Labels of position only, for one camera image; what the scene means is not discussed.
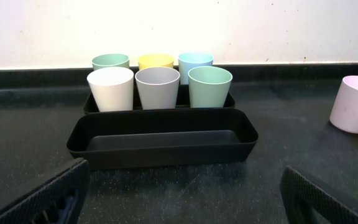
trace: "wall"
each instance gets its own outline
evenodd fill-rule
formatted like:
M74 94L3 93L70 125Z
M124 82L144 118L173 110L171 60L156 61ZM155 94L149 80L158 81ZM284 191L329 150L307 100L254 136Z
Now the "wall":
M186 51L216 64L358 61L358 1L0 0L0 69Z

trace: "table surface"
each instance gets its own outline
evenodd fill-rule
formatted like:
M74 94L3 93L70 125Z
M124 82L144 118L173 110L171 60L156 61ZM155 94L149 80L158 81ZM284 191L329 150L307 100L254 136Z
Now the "table surface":
M333 127L340 80L233 83L259 141L244 162L91 173L78 223L288 223L278 188L297 166L358 198L358 135ZM0 90L0 195L72 159L87 87Z

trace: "yellow cup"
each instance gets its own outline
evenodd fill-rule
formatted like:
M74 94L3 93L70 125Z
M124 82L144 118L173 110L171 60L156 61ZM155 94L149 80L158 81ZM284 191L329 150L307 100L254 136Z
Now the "yellow cup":
M139 57L139 70L150 67L173 68L173 57L167 54L147 54Z

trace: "plastic cup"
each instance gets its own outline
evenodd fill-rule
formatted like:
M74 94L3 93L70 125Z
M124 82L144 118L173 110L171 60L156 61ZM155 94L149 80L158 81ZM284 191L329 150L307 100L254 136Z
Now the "plastic cup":
M174 109L180 74L173 68L153 67L135 75L143 110Z
M93 70L107 67L129 68L129 57L124 54L105 54L92 59Z
M223 107L229 92L232 75L212 66L192 68L189 71L190 106L192 108Z
M139 57L139 70L150 67L173 68L173 57L167 54L147 54Z
M212 66L214 57L207 53L189 52L179 55L180 84L188 85L190 69L200 66Z
M358 134L358 76L342 79L329 120L343 131Z
M91 72L86 78L100 112L133 109L134 72L108 67Z

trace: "tray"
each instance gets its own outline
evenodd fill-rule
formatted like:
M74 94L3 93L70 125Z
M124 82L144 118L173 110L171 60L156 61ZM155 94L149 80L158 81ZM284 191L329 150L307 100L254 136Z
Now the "tray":
M223 108L234 108L235 104L233 97L228 93ZM179 85L176 109L180 108L190 109L189 85ZM92 93L86 99L83 110L84 114L100 113ZM142 110L137 86L134 86L134 110Z
M235 109L123 111L82 117L67 148L101 170L243 161L257 139Z

